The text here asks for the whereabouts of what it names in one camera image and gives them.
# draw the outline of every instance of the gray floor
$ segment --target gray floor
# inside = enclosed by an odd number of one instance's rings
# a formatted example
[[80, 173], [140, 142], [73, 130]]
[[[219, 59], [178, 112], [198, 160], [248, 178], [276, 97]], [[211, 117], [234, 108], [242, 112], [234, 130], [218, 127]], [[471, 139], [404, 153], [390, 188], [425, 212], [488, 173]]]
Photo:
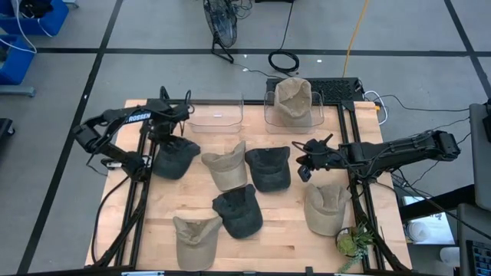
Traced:
[[[35, 38], [42, 48], [98, 48], [116, 0], [79, 0], [56, 38]], [[487, 0], [452, 0], [476, 51], [491, 51]], [[285, 48], [344, 50], [362, 0], [298, 0]], [[239, 21], [234, 48], [277, 48], [288, 16], [285, 3], [262, 3]], [[199, 0], [124, 0], [109, 48], [203, 49], [211, 44]], [[354, 43], [358, 50], [465, 51], [441, 0], [372, 0]], [[17, 133], [0, 166], [0, 274], [17, 271], [45, 193], [53, 176], [95, 54], [38, 54], [24, 84], [35, 98], [0, 97], [0, 117], [14, 120]], [[236, 55], [236, 62], [274, 74], [267, 55]], [[340, 77], [343, 56], [300, 56], [300, 77]], [[491, 74], [491, 57], [479, 59]], [[407, 106], [465, 108], [487, 99], [469, 57], [352, 56], [348, 76], [362, 79], [365, 90], [397, 95]], [[210, 54], [105, 54], [84, 112], [90, 117], [118, 108], [126, 99], [155, 97], [165, 85], [171, 97], [188, 89], [194, 98], [224, 98], [240, 92], [261, 99], [266, 77], [244, 72]], [[386, 140], [408, 136], [467, 113], [416, 112], [386, 99], [389, 119], [381, 127]], [[460, 140], [468, 122], [446, 130]], [[452, 163], [441, 163], [417, 187], [440, 194], [473, 182], [470, 140]], [[87, 169], [88, 156], [74, 145], [30, 271], [81, 268], [87, 254], [104, 177]], [[409, 180], [431, 166], [426, 161], [404, 168]], [[416, 269], [450, 274], [438, 262], [438, 248], [411, 247]]]

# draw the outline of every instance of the beige cap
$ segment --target beige cap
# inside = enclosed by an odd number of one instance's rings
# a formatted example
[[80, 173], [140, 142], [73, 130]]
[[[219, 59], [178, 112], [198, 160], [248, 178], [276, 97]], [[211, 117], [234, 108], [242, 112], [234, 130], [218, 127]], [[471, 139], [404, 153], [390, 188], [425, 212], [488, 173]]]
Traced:
[[312, 127], [312, 91], [307, 80], [290, 77], [275, 88], [275, 108], [285, 127]]
[[202, 271], [213, 265], [222, 218], [201, 221], [173, 218], [176, 226], [177, 263], [184, 271]]
[[246, 142], [242, 141], [231, 153], [224, 155], [205, 153], [201, 155], [201, 161], [208, 167], [213, 181], [220, 191], [226, 192], [247, 184], [245, 151]]
[[305, 195], [305, 221], [319, 235], [335, 236], [343, 227], [350, 192], [340, 185], [316, 187], [308, 184]]

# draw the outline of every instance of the transparent container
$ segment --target transparent container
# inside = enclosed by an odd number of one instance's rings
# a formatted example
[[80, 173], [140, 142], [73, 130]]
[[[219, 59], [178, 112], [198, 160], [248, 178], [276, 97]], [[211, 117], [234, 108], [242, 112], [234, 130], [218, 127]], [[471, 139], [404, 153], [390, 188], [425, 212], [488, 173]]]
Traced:
[[310, 110], [310, 120], [301, 126], [287, 126], [282, 119], [282, 115], [275, 108], [275, 92], [266, 92], [264, 96], [264, 120], [266, 131], [272, 134], [309, 134], [313, 133], [316, 126], [324, 123], [324, 109], [322, 106], [322, 96], [317, 92], [312, 92], [312, 105]]
[[244, 118], [244, 97], [232, 100], [191, 100], [194, 113], [186, 123], [194, 133], [238, 133]]

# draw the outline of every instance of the wooden platform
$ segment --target wooden platform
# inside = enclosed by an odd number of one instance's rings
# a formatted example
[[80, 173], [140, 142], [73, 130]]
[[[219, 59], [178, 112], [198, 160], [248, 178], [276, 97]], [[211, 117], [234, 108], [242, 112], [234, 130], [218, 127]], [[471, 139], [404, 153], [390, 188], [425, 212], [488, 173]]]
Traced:
[[[145, 100], [129, 100], [127, 107], [145, 104]], [[382, 141], [377, 115], [373, 103], [355, 104], [361, 139], [372, 143]], [[213, 106], [196, 106], [196, 112], [207, 112]], [[284, 192], [256, 193], [262, 209], [264, 225], [255, 235], [237, 240], [222, 227], [219, 232], [216, 259], [210, 271], [279, 271], [300, 272], [312, 266], [315, 272], [336, 272], [348, 259], [339, 254], [334, 246], [334, 239], [311, 232], [306, 223], [303, 211], [303, 183], [297, 175], [298, 164], [295, 158], [302, 153], [291, 145], [293, 140], [306, 142], [311, 138], [324, 139], [330, 133], [334, 136], [329, 141], [330, 147], [341, 143], [338, 113], [334, 107], [324, 107], [325, 121], [312, 134], [272, 135], [265, 130], [264, 109], [262, 106], [245, 106], [242, 130], [235, 134], [193, 133], [186, 128], [184, 136], [201, 146], [202, 153], [225, 153], [233, 149], [240, 141], [246, 141], [248, 150], [261, 147], [290, 146], [290, 170], [292, 184]], [[345, 114], [349, 126], [348, 113]], [[140, 124], [123, 127], [117, 136], [117, 145], [124, 150], [136, 150], [139, 139]], [[121, 170], [109, 173], [104, 194], [125, 177]], [[384, 174], [379, 182], [392, 186], [390, 175]], [[345, 170], [313, 172], [311, 183], [322, 186], [338, 183], [348, 185]], [[106, 202], [101, 213], [97, 250], [100, 257], [103, 251], [114, 240], [121, 227], [124, 206], [127, 199], [128, 185], [116, 191]], [[380, 186], [371, 187], [379, 232], [400, 261], [410, 267], [410, 258], [404, 238], [402, 224], [394, 193]], [[147, 203], [137, 269], [179, 270], [176, 261], [176, 234], [172, 223], [173, 216], [184, 219], [209, 219], [217, 214], [212, 210], [212, 200], [220, 194], [213, 183], [208, 169], [201, 163], [200, 156], [194, 158], [186, 175], [177, 181], [169, 181], [152, 175], [150, 195]], [[344, 226], [354, 225], [351, 206], [346, 208]], [[129, 250], [124, 256], [129, 259]], [[372, 268], [375, 268], [373, 254]], [[362, 272], [361, 265], [354, 266], [350, 272]]]

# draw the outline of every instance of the coiled cable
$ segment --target coiled cable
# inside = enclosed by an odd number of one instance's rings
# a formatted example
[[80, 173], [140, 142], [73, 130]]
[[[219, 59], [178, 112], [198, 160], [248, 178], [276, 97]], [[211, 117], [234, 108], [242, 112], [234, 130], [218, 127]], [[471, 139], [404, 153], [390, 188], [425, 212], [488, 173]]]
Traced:
[[[292, 16], [293, 3], [294, 3], [294, 1], [292, 0], [292, 5], [290, 6], [290, 13], [288, 14], [288, 20], [286, 22], [285, 34], [283, 35], [282, 46], [278, 50], [271, 52], [268, 56], [269, 65], [271, 65], [271, 67], [273, 67], [273, 69], [275, 69], [276, 71], [283, 73], [289, 77], [291, 77], [291, 75], [289, 73], [297, 71], [298, 68], [300, 67], [300, 60], [298, 59], [296, 54], [293, 54], [293, 53], [290, 53], [287, 51], [282, 51], [283, 45], [285, 44], [286, 33], [288, 32], [288, 26], [290, 25], [290, 17]], [[274, 55], [277, 55], [277, 54], [282, 54], [282, 55], [285, 55], [285, 56], [291, 58], [295, 62], [295, 65], [293, 67], [290, 67], [290, 68], [283, 68], [283, 67], [276, 66], [276, 64], [273, 63], [272, 58]]]

